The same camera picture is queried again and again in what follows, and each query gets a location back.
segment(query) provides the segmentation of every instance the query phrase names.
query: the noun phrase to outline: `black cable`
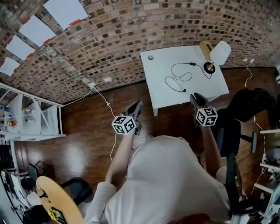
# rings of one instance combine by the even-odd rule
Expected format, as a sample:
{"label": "black cable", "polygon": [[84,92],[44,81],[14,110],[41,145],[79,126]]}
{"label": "black cable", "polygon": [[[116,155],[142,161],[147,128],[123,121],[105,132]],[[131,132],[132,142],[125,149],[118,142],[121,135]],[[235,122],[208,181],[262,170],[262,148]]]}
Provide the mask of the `black cable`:
{"label": "black cable", "polygon": [[[193,74],[191,73],[191,72],[186,72],[185,74],[183,74],[181,77],[177,77],[174,73],[173,73],[173,71],[172,71],[172,68],[175,66],[175,65],[192,65],[192,66],[198,66],[200,69],[201,69],[201,71],[202,71],[202,73],[204,74],[204,76],[207,78],[207,79],[210,79],[211,77],[212,77],[212,74],[211,74],[211,76],[210,77],[208,77],[205,73],[204,73],[204,71],[202,70],[202,68],[198,65],[198,64],[196,64],[196,63],[193,63],[193,62],[190,62],[190,63],[177,63],[177,64],[174,64],[174,65],[172,65],[172,67],[171,67],[171,73],[172,73],[172,75],[174,75],[177,79],[181,79],[184,75],[186,75],[187,73],[190,73],[191,74],[191,77],[188,79],[188,80],[182,80],[181,79],[181,81],[182,82],[187,82],[187,81],[190,81],[191,79],[192,79],[192,77],[193,77]],[[173,77],[171,77],[171,76],[167,76],[167,77],[165,77],[165,83],[167,84],[167,82],[166,82],[166,79],[167,78],[171,78],[171,79],[173,79],[173,81],[175,82],[175,83],[177,83],[176,81],[175,81],[175,78],[173,78]],[[179,93],[182,93],[182,92],[186,92],[186,90],[183,90],[183,91],[178,91],[178,90],[175,90],[175,89],[173,89],[174,91],[176,91],[176,92],[179,92]]]}
{"label": "black cable", "polygon": [[210,76],[210,78],[203,72],[203,74],[205,75],[205,77],[207,78],[207,79],[210,79],[210,78],[212,78],[212,74],[211,74],[211,76]]}

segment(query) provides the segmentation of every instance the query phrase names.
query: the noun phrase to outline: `wooden floor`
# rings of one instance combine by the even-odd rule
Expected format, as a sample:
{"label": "wooden floor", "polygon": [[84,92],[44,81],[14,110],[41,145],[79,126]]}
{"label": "wooden floor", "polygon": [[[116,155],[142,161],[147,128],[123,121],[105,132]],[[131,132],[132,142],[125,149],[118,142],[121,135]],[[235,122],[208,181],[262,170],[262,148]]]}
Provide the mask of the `wooden floor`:
{"label": "wooden floor", "polygon": [[[248,88],[264,88],[273,95],[278,95],[278,86],[273,69],[252,69],[253,78]],[[223,70],[230,93],[216,99],[212,104],[216,107],[227,106],[233,95],[244,88],[244,81],[250,77],[246,69]],[[192,149],[199,152],[203,149],[200,129],[193,124],[192,109],[189,103],[162,108],[158,116],[153,117],[150,96],[146,83],[123,87],[104,94],[110,102],[114,114],[118,115],[136,100],[143,102],[141,122],[143,134],[153,136],[182,136]],[[55,179],[59,183],[72,177],[82,177],[95,190],[99,182],[104,181],[110,165],[110,151],[114,144],[115,132],[111,126],[113,116],[100,95],[77,101],[62,109],[63,130],[67,137],[42,142],[18,142],[16,144],[19,165],[26,169],[28,163],[38,160],[52,165]],[[268,128],[267,113],[256,116],[258,124]],[[241,125],[241,133],[251,135],[259,132],[252,121]],[[121,137],[117,136],[117,148]],[[250,154],[250,145],[241,140],[237,155],[242,175],[243,188],[246,194],[252,190],[253,183],[260,175],[259,162],[263,154],[263,136],[258,135],[258,153]]]}

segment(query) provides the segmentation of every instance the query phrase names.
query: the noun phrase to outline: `white shirt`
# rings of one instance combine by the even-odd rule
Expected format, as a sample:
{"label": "white shirt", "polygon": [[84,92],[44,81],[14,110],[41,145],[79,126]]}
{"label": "white shirt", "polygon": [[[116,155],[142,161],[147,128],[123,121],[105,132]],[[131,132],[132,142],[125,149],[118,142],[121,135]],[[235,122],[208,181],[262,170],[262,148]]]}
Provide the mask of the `white shirt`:
{"label": "white shirt", "polygon": [[[225,179],[225,169],[217,178]],[[117,192],[101,182],[85,224],[166,224],[192,214],[229,221],[225,186],[211,177],[183,140],[159,136],[137,149]]]}

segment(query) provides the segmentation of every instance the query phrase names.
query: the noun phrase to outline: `curved brick wall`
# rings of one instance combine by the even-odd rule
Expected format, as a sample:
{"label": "curved brick wall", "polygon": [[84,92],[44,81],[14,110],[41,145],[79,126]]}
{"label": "curved brick wall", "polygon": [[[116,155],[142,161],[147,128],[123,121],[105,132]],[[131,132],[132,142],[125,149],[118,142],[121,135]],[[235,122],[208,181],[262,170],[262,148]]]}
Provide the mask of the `curved brick wall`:
{"label": "curved brick wall", "polygon": [[[280,59],[277,0],[84,0],[90,18],[67,30],[43,8],[45,1],[14,2],[0,4],[0,57],[21,66],[0,81],[59,103],[88,93],[87,79],[102,90],[144,80],[140,52],[150,49],[224,40],[232,48],[225,67],[244,66],[244,57],[255,66]],[[18,33],[34,14],[57,34],[41,48]],[[32,58],[21,61],[5,49],[14,34],[36,49]]]}

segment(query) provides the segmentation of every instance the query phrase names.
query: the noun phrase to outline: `black and white cube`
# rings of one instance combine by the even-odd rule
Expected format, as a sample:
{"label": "black and white cube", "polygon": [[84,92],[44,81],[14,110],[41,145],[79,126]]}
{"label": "black and white cube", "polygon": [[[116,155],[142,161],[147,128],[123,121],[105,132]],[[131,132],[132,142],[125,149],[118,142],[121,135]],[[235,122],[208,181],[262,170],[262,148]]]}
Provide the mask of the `black and white cube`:
{"label": "black and white cube", "polygon": [[216,123],[218,114],[214,107],[200,108],[197,111],[196,119],[202,126],[212,126]]}
{"label": "black and white cube", "polygon": [[130,116],[116,116],[112,122],[112,126],[117,134],[127,135],[136,127],[133,117]]}

